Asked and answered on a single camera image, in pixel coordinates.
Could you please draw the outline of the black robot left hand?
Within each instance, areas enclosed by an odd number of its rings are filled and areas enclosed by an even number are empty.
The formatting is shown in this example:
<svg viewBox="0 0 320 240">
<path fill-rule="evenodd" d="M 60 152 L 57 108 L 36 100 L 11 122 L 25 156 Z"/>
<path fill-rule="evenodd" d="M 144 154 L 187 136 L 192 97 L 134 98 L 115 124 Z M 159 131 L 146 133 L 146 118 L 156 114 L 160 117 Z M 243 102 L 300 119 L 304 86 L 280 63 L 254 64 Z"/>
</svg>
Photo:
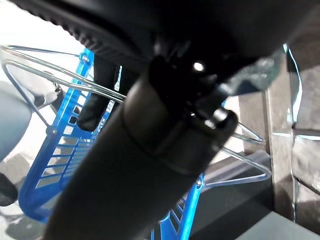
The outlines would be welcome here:
<svg viewBox="0 0 320 240">
<path fill-rule="evenodd" d="M 317 0 L 17 0 L 140 74 L 61 194 L 45 240 L 140 240 L 235 131 L 228 96 L 312 16 Z"/>
</svg>

